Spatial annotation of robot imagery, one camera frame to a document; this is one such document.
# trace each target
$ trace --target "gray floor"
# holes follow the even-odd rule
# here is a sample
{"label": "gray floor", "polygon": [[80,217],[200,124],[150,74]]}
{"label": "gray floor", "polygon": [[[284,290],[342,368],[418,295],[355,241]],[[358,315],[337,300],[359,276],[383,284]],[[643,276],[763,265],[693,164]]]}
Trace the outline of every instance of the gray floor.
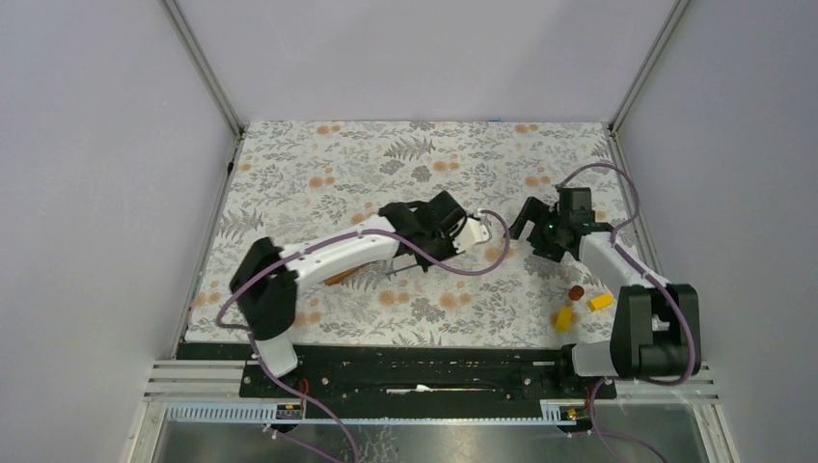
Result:
{"label": "gray floor", "polygon": [[[693,416],[682,405],[620,408],[599,405],[600,427],[634,434],[658,448],[670,462],[706,462]],[[615,462],[598,438],[551,438],[552,426],[366,425],[353,426],[362,461],[374,462]],[[344,461],[352,452],[334,425],[300,425],[290,435]],[[659,461],[650,451],[609,438],[629,462]],[[324,462],[292,443],[273,441],[254,424],[168,422],[157,462],[256,463]]]}

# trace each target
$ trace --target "floral pattern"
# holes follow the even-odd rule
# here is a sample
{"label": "floral pattern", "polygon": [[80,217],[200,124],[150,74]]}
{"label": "floral pattern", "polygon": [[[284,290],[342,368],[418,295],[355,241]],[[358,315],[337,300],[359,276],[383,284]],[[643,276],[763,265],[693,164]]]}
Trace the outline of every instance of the floral pattern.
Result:
{"label": "floral pattern", "polygon": [[[554,185],[576,168],[608,160],[599,123],[252,123],[236,162],[218,232],[200,289],[191,301],[189,341],[245,341],[216,327],[228,281],[257,239],[276,243],[315,239],[349,227],[394,201],[427,201],[448,190],[467,210],[493,209],[510,223],[528,196],[556,200]],[[594,191],[599,219],[625,219],[613,172],[592,169],[574,184]],[[499,258],[492,242],[451,259],[479,269]],[[634,249],[632,231],[620,234]],[[468,278],[432,268],[394,273],[410,257],[365,265],[333,286],[309,288],[289,335],[294,342],[447,346],[559,347],[610,336],[615,307],[591,313],[587,299],[606,291],[587,268],[532,255],[512,241],[492,273]],[[586,290],[571,329],[553,317],[573,285]],[[243,322],[237,308],[230,322]]]}

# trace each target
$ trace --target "yellow object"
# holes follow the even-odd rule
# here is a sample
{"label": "yellow object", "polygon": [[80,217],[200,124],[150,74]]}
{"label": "yellow object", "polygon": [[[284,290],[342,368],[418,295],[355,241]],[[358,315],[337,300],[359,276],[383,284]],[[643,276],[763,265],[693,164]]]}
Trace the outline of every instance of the yellow object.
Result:
{"label": "yellow object", "polygon": [[557,313],[557,321],[554,322],[554,327],[557,328],[557,331],[562,331],[565,333],[571,326],[571,318],[573,317],[574,311],[571,309],[567,307],[559,309],[559,312]]}
{"label": "yellow object", "polygon": [[588,308],[591,312],[601,311],[605,309],[610,304],[614,303],[614,297],[611,296],[609,293],[605,293],[601,296],[596,296],[593,299],[588,301]]}

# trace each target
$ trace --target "robotic arm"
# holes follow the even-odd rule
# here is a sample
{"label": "robotic arm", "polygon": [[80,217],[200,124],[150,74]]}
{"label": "robotic arm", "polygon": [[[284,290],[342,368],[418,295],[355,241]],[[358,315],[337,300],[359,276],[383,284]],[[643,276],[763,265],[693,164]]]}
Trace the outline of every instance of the robotic arm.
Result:
{"label": "robotic arm", "polygon": [[[526,224],[533,222],[528,241],[536,256],[560,262],[569,253],[611,292],[619,294],[611,340],[572,346],[573,372],[579,376],[624,379],[682,374],[688,363],[687,341],[679,319],[665,297],[648,281],[648,275],[665,286],[691,327],[694,374],[698,372],[701,356],[695,290],[690,285],[670,282],[626,252],[622,256],[611,243],[611,224],[595,221],[589,188],[558,188],[558,193],[559,200],[552,206],[528,198],[510,227],[511,237],[519,239]],[[636,266],[645,269],[645,273],[641,274]]]}
{"label": "robotic arm", "polygon": [[491,238],[485,223],[469,215],[444,191],[430,202],[390,203],[378,215],[319,240],[276,246],[269,237],[250,248],[230,282],[233,293],[262,269],[284,260],[273,273],[250,287],[238,300],[259,353],[277,376],[293,370],[298,359],[286,335],[295,320],[296,300],[305,289],[365,263],[414,255],[427,271],[432,265],[399,241],[376,230],[408,239],[437,260],[452,258]]}

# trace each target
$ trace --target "gray wall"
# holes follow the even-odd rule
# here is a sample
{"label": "gray wall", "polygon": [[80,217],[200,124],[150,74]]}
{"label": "gray wall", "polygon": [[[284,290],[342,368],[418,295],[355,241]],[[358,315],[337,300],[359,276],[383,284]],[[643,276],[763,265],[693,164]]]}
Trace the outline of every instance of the gray wall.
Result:
{"label": "gray wall", "polygon": [[245,122],[599,122],[673,0],[179,3]]}
{"label": "gray wall", "polygon": [[231,137],[158,1],[0,4],[0,461],[116,461]]}
{"label": "gray wall", "polygon": [[743,461],[813,461],[818,3],[694,2],[622,133]]}

